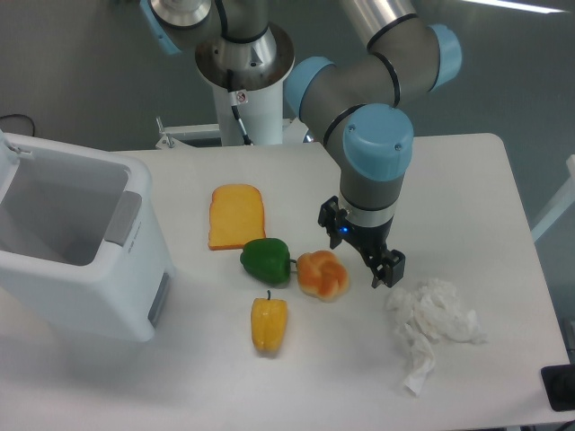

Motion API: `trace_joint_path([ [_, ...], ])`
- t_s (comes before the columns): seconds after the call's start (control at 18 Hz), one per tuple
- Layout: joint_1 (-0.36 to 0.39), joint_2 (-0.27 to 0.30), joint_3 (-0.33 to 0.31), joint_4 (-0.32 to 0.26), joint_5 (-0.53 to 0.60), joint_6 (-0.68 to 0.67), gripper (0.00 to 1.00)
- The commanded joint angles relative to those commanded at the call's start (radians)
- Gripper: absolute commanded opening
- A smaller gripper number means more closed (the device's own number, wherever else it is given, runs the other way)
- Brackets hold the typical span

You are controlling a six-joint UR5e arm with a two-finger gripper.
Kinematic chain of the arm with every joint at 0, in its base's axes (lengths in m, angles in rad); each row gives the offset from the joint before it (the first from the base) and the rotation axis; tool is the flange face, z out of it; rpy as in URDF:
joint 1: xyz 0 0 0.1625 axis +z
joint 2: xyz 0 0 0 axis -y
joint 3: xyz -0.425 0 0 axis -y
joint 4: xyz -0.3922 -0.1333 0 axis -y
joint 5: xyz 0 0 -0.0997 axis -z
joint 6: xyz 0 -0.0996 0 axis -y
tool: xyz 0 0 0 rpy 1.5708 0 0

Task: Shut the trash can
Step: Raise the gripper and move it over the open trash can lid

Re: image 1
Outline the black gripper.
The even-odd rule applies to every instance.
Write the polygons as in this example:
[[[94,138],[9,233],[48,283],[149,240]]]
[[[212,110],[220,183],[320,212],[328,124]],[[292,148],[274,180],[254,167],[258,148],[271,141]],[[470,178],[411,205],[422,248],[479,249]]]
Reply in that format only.
[[[373,274],[371,286],[395,286],[405,269],[405,255],[398,250],[389,250],[386,245],[393,219],[375,227],[353,224],[348,212],[339,205],[339,198],[332,196],[325,201],[318,215],[318,224],[330,238],[333,250],[342,240],[350,244],[368,265]]]

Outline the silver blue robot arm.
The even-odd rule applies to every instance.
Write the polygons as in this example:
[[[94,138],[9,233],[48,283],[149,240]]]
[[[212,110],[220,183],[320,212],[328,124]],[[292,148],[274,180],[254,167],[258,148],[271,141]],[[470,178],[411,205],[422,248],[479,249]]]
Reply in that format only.
[[[404,255],[386,244],[413,127],[403,102],[452,80],[462,64],[456,35],[428,26],[408,1],[344,1],[366,55],[350,67],[324,57],[296,62],[289,36],[265,1],[145,1],[163,50],[193,50],[210,84],[223,145],[274,145],[289,107],[341,170],[340,193],[318,222],[332,247],[356,249],[375,285],[402,277]]]

